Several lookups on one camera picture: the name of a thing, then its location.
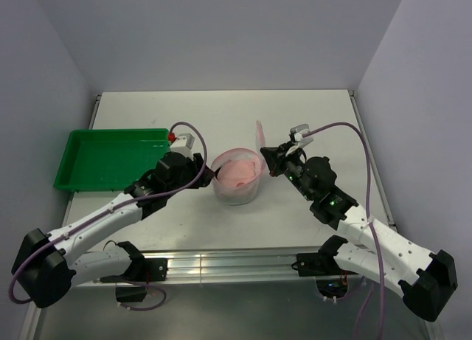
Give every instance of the tabletop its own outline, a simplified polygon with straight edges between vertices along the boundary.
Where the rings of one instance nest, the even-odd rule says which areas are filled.
[[[202,133],[210,165],[226,150],[255,150],[257,120],[268,146],[287,142],[290,128],[302,123],[311,129],[338,121],[358,127],[346,90],[279,90],[103,93],[93,129],[169,128],[174,122],[187,121]],[[189,129],[176,129],[176,133],[185,132]],[[199,151],[201,143],[196,139],[193,152]],[[329,157],[338,175],[336,184],[365,204],[366,162],[352,130],[337,127],[318,133],[305,151],[308,157]],[[76,192],[65,223],[107,204],[117,193]],[[372,214],[386,222],[375,179],[371,206]],[[318,222],[309,207],[289,181],[265,172],[257,197],[247,205],[223,205],[211,187],[187,190],[172,197],[164,209],[107,240],[129,240],[140,250],[320,246],[336,231]],[[92,250],[101,250],[104,242]]]

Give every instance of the pink cloth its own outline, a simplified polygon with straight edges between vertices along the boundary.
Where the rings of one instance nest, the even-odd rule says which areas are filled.
[[[224,187],[240,187],[256,176],[256,163],[251,160],[227,161],[221,166],[218,181]]]

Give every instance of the green plastic bin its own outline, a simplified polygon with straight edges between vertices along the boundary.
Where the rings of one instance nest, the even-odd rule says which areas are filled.
[[[169,150],[167,129],[76,130],[69,135],[54,187],[123,190]]]

